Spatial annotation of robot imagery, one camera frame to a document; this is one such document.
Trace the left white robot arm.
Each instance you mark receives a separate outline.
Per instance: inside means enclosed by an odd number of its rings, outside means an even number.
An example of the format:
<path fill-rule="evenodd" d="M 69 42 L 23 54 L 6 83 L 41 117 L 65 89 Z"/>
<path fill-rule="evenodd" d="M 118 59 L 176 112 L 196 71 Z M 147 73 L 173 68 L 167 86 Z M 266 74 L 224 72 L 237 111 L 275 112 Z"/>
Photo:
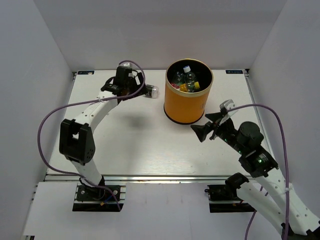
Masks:
<path fill-rule="evenodd" d="M 106 115 L 121 101 L 144 93 L 144 74 L 132 68 L 131 62 L 122 62 L 115 76 L 101 87 L 97 102 L 73 119 L 64 119 L 60 124 L 59 152 L 69 160 L 80 175 L 81 182 L 89 186 L 88 193 L 99 200 L 105 196 L 105 180 L 93 160 L 96 151 L 94 131 Z"/>

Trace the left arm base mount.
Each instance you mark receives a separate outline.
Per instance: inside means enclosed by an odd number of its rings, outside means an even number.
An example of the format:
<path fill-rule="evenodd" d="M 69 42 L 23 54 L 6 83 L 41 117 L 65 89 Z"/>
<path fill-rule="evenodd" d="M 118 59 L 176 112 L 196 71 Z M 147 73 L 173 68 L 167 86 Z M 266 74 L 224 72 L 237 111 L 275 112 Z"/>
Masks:
<path fill-rule="evenodd" d="M 117 213 L 120 212 L 125 200 L 124 185 L 107 185 L 112 194 L 101 188 L 89 187 L 78 184 L 74 196 L 73 212 L 97 212 L 97 213 Z"/>

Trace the small red label bottle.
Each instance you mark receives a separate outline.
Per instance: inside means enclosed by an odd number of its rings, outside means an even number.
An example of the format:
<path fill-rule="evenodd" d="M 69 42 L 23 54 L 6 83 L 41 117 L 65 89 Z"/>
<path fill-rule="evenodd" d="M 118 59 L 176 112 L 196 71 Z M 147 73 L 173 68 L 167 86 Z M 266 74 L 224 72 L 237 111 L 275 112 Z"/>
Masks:
<path fill-rule="evenodd" d="M 171 86 L 173 87 L 173 88 L 175 88 L 175 89 L 177 89 L 177 90 L 180 90 L 180 84 L 178 84 L 178 83 L 171 83 Z"/>

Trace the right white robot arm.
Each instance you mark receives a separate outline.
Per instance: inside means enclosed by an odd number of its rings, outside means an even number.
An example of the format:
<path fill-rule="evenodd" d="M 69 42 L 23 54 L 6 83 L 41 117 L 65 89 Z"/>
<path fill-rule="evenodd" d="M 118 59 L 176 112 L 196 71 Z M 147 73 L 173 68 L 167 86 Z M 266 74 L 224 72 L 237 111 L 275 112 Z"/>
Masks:
<path fill-rule="evenodd" d="M 233 200 L 239 198 L 249 203 L 273 225 L 283 240 L 318 240 L 319 217 L 301 201 L 278 163 L 262 147 L 264 136 L 259 126 L 245 121 L 235 129 L 228 115 L 210 113 L 206 117 L 209 119 L 206 124 L 191 125 L 198 139 L 203 142 L 208 134 L 212 134 L 211 140 L 218 137 L 238 152 L 241 166 L 268 192 L 268 196 L 239 172 L 225 181 L 224 193 Z"/>

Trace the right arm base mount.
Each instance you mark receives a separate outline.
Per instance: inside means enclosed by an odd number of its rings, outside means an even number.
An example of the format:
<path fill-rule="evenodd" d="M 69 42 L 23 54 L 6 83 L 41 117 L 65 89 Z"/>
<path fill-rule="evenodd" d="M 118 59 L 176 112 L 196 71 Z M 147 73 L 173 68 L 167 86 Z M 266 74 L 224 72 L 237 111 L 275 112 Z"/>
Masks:
<path fill-rule="evenodd" d="M 208 185 L 204 192 L 208 195 L 210 213 L 253 213 L 255 209 L 237 195 L 241 184 L 248 182 L 249 179 L 238 172 L 224 184 Z"/>

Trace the blue white label bottle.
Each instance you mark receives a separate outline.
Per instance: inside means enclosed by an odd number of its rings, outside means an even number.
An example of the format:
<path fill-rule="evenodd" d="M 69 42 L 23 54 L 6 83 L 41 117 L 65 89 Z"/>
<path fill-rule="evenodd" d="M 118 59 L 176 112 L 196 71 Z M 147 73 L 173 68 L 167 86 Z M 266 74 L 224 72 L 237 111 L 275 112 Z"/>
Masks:
<path fill-rule="evenodd" d="M 185 83 L 187 86 L 191 86 L 197 81 L 196 75 L 191 71 L 191 68 L 189 65 L 185 66 L 183 68 L 184 75 L 185 75 Z"/>

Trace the yellow cap small bottle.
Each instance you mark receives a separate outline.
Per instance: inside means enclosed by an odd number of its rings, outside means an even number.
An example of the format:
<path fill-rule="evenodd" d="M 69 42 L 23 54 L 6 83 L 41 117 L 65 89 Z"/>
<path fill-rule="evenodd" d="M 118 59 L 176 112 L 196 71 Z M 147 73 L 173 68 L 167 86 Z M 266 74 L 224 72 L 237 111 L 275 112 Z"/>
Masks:
<path fill-rule="evenodd" d="M 182 92 L 188 92 L 188 88 L 185 83 L 179 86 L 179 90 Z"/>

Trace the black label small bottle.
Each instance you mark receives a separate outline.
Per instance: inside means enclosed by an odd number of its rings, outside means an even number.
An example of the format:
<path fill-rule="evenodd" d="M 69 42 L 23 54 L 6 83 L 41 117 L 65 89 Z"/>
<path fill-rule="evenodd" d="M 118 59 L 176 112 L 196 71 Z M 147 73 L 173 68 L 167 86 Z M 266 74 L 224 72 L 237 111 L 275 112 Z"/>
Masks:
<path fill-rule="evenodd" d="M 155 85 L 150 85 L 147 84 L 146 86 L 146 93 L 145 93 L 145 97 L 147 98 L 151 98 L 151 99 L 156 99 L 159 96 L 159 88 Z"/>

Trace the green plastic bottle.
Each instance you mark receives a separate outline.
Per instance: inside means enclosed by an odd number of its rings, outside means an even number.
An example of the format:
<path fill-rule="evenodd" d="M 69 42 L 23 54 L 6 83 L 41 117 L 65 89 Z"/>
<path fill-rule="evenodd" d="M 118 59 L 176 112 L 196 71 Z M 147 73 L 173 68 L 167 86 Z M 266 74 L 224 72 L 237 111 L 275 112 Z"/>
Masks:
<path fill-rule="evenodd" d="M 182 73 L 182 72 L 177 71 L 177 72 L 173 75 L 172 80 L 171 80 L 171 83 L 172 83 L 172 84 L 175 84 L 175 85 L 178 85 L 178 86 L 184 84 L 184 83 L 185 83 L 185 74 Z"/>

